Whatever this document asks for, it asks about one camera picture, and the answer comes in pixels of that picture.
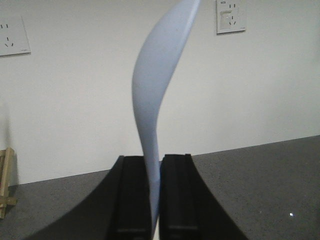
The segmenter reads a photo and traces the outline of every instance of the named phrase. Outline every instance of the electrical outlet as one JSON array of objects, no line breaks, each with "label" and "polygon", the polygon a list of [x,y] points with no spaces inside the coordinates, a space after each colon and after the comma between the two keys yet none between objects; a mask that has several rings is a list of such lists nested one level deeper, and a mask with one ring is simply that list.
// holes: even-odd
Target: electrical outlet
[{"label": "electrical outlet", "polygon": [[247,29],[247,0],[216,0],[217,34]]},{"label": "electrical outlet", "polygon": [[21,16],[0,17],[0,56],[30,53]]}]

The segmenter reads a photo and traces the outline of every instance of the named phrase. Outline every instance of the white wall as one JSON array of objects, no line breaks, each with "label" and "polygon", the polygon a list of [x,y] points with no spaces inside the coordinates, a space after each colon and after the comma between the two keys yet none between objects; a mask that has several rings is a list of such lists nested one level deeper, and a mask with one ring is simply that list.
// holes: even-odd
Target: white wall
[{"label": "white wall", "polygon": [[[105,170],[141,155],[131,76],[176,0],[0,0],[31,54],[0,58],[20,184]],[[248,0],[244,33],[216,35],[203,0],[159,120],[160,155],[320,134],[320,1]]]}]

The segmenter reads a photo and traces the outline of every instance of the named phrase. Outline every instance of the gray table surface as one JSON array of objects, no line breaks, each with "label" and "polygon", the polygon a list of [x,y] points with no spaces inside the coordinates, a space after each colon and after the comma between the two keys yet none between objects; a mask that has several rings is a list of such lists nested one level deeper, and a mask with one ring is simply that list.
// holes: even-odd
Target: gray table surface
[{"label": "gray table surface", "polygon": [[[196,155],[193,160],[250,240],[320,240],[320,135]],[[23,240],[45,228],[80,203],[107,173],[10,187],[18,204],[0,220],[0,240]]]}]

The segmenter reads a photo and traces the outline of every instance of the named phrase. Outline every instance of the wooden frame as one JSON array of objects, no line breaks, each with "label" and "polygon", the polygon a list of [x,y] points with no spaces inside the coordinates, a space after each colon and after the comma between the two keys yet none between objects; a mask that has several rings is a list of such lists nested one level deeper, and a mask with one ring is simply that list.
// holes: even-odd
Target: wooden frame
[{"label": "wooden frame", "polygon": [[15,197],[9,197],[8,190],[14,154],[15,151],[10,147],[6,150],[0,150],[0,219],[5,218],[7,205],[17,204]]}]

